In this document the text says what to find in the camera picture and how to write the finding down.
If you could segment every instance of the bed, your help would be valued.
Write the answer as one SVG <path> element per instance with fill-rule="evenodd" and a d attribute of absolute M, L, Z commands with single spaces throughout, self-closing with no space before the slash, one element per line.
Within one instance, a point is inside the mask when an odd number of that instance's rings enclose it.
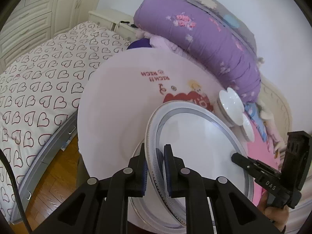
<path fill-rule="evenodd" d="M 85 84 L 102 62 L 129 44 L 88 21 L 20 56 L 0 75 L 0 148 L 12 166 L 24 209 L 49 163 L 76 134 Z M 8 221 L 19 222 L 2 163 L 0 190 L 2 214 Z"/>

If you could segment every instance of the floor plank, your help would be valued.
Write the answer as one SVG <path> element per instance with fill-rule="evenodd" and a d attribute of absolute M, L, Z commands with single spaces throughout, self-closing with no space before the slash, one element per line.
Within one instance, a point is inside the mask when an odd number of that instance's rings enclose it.
<path fill-rule="evenodd" d="M 75 136 L 65 151 L 56 154 L 29 201 L 26 217 L 33 230 L 75 191 L 78 158 Z M 16 234 L 28 233 L 23 223 L 11 227 Z"/>

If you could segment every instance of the heart pattern bedspread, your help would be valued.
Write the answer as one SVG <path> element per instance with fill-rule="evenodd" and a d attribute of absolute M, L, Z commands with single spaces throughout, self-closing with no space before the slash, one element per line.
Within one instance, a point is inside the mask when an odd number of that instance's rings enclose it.
<path fill-rule="evenodd" d="M 92 74 L 129 44 L 88 21 L 22 55 L 0 75 L 0 149 L 18 186 L 43 145 L 77 110 Z M 0 210 L 10 221 L 15 197 L 1 162 L 0 193 Z"/>

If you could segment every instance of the white wall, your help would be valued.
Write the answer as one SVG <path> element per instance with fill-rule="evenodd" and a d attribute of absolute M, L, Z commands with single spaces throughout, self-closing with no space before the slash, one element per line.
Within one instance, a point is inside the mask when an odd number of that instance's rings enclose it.
<path fill-rule="evenodd" d="M 134 15 L 143 0 L 100 0 Z M 293 0 L 218 0 L 255 34 L 261 72 L 285 95 L 291 107 L 293 130 L 312 130 L 312 28 Z"/>

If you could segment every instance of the hand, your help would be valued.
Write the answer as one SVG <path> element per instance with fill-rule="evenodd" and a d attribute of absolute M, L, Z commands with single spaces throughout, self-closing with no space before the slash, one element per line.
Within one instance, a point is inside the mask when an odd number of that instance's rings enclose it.
<path fill-rule="evenodd" d="M 276 228 L 280 231 L 283 231 L 286 222 L 289 217 L 289 208 L 287 205 L 283 209 L 276 207 L 266 207 L 266 201 L 268 199 L 268 192 L 265 192 L 257 206 L 258 210 L 260 210 L 267 218 L 274 220 L 273 223 Z"/>

